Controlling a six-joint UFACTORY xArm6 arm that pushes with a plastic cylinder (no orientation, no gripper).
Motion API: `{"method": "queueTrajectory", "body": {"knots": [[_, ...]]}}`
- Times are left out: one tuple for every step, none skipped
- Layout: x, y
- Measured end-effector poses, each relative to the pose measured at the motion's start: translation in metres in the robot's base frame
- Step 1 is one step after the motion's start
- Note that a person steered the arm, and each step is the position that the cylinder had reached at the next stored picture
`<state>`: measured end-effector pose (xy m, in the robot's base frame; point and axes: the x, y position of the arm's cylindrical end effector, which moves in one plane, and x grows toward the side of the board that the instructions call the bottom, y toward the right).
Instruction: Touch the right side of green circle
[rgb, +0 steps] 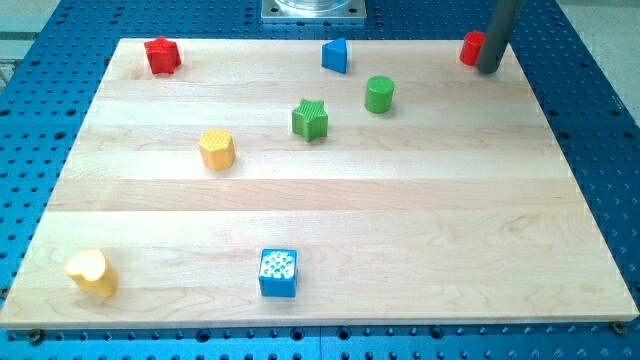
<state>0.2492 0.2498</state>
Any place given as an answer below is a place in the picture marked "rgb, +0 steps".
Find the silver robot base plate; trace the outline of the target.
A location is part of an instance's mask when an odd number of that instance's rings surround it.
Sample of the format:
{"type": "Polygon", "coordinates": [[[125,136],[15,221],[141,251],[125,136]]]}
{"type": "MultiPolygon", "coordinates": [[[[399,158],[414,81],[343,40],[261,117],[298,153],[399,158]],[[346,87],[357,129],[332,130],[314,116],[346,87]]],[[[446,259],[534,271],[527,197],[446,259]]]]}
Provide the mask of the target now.
{"type": "Polygon", "coordinates": [[[367,18],[365,0],[262,0],[263,23],[361,24],[367,18]]]}

